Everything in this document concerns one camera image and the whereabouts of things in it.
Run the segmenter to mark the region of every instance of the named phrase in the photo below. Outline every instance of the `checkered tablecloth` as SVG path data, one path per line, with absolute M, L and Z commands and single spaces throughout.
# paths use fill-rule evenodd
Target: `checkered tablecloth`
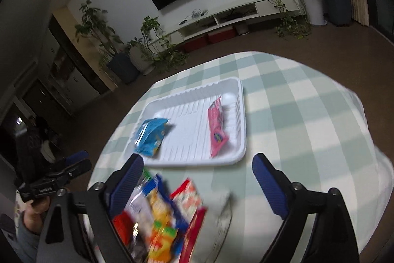
M 244 88 L 245 157 L 232 166 L 159 170 L 171 189 L 189 177 L 202 195 L 221 188 L 232 192 L 232 223 L 217 262 L 258 262 L 281 225 L 252 173 L 251 161 L 258 152 L 291 181 L 308 189 L 326 192 L 339 188 L 361 252 L 388 202 L 382 188 L 393 188 L 392 180 L 383 187 L 379 181 L 376 149 L 362 104 L 353 92 L 322 73 L 275 55 L 237 53 L 155 83 L 109 139 L 89 187 L 105 182 L 122 167 L 128 157 L 123 156 L 127 140 L 147 103 L 231 76 L 240 78 Z M 312 222 L 313 218 L 308 220 L 294 262 L 302 257 Z

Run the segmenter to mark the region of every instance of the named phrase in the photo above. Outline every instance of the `white foam tray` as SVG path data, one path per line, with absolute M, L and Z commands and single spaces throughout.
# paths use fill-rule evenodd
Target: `white foam tray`
M 208 108 L 220 96 L 223 129 L 229 140 L 218 155 L 211 158 Z M 135 132 L 142 122 L 155 117 L 169 119 L 169 130 L 153 158 L 142 155 L 146 166 L 229 165 L 238 162 L 245 155 L 244 93 L 239 78 L 226 78 L 151 101 L 142 111 L 123 157 L 134 153 Z

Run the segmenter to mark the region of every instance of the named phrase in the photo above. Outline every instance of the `metal screw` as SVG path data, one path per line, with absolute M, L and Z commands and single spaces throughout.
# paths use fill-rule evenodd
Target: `metal screw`
M 104 186 L 104 183 L 103 183 L 103 182 L 97 182 L 97 183 L 95 183 L 95 184 L 93 185 L 93 189 L 96 190 L 96 191 L 98 191 L 98 190 L 101 190 L 103 186 Z
M 64 194 L 66 194 L 66 189 L 65 188 L 61 188 L 60 190 L 58 190 L 57 192 L 56 192 L 56 195 L 57 196 L 63 196 Z
M 294 182 L 294 183 L 292 183 L 292 186 L 293 186 L 293 188 L 296 190 L 296 191 L 298 191 L 298 190 L 300 190 L 300 189 L 302 189 L 304 186 L 301 184 L 301 183 L 299 183 L 299 182 Z
M 330 192 L 331 192 L 331 194 L 333 194 L 335 196 L 338 196 L 339 193 L 340 193 L 339 190 L 337 188 L 335 188 L 335 187 L 331 188 Z

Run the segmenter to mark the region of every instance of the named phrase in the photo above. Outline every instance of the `yellow snack package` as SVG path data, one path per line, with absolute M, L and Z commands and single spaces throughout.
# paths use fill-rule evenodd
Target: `yellow snack package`
M 152 236 L 148 253 L 148 263 L 168 263 L 171 260 L 171 245 L 177 230 L 159 221 L 153 222 Z
M 147 195 L 150 207 L 152 208 L 153 218 L 161 222 L 164 226 L 171 225 L 172 215 L 170 206 L 164 202 L 158 194 L 157 187 Z

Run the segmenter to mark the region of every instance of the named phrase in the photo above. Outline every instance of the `candy wrapper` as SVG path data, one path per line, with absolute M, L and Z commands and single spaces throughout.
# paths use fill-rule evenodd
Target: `candy wrapper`
M 211 131 L 211 157 L 215 157 L 229 137 L 223 131 L 223 109 L 220 97 L 208 108 L 208 121 Z
M 181 256 L 179 257 L 179 263 L 190 262 L 190 257 L 192 256 L 193 248 L 200 233 L 206 211 L 207 209 L 205 207 L 201 207 L 194 213 L 193 219 L 185 234 L 185 242 L 183 244 Z
M 134 223 L 125 211 L 115 216 L 112 222 L 122 243 L 127 247 L 134 261 L 136 263 L 145 263 L 148 252 L 139 233 L 138 223 Z
M 149 204 L 152 209 L 153 218 L 163 225 L 172 225 L 173 218 L 171 215 L 171 207 L 162 200 L 157 187 L 148 193 L 147 199 L 149 200 Z
M 125 212 L 139 224 L 139 230 L 144 238 L 149 238 L 152 233 L 153 216 L 148 200 L 142 191 L 142 186 L 137 186 L 126 204 Z
M 127 213 L 123 211 L 112 219 L 112 223 L 114 224 L 115 230 L 117 231 L 119 238 L 122 240 L 122 243 L 127 245 L 133 231 L 133 221 L 131 221 Z
M 147 182 L 145 186 L 142 187 L 142 190 L 147 197 L 149 197 L 148 195 L 151 193 L 152 190 L 155 189 L 157 189 L 158 193 L 154 192 L 155 195 L 154 200 L 156 201 L 156 199 L 159 198 L 167 206 L 169 206 L 169 207 L 163 207 L 163 209 L 165 208 L 164 211 L 166 211 L 168 208 L 171 209 L 171 215 L 175 219 L 175 223 L 173 222 L 171 226 L 175 229 L 179 229 L 181 233 L 185 233 L 186 230 L 188 229 L 189 223 L 182 216 L 177 205 L 165 193 L 165 188 L 163 186 L 162 178 L 157 174 L 153 177 L 152 180 Z
M 147 261 L 148 251 L 139 233 L 138 223 L 135 223 L 133 226 L 133 234 L 131 235 L 127 249 L 136 263 L 145 263 Z
M 168 263 L 172 258 L 171 246 L 177 236 L 177 230 L 154 221 L 148 263 Z
M 144 156 L 153 157 L 165 135 L 168 119 L 153 118 L 145 120 L 135 135 L 135 151 Z
M 171 195 L 170 198 L 178 205 L 183 217 L 190 223 L 196 210 L 202 205 L 191 180 L 186 179 Z
M 229 191 L 204 194 L 204 206 L 194 213 L 184 237 L 179 263 L 214 263 L 231 222 Z

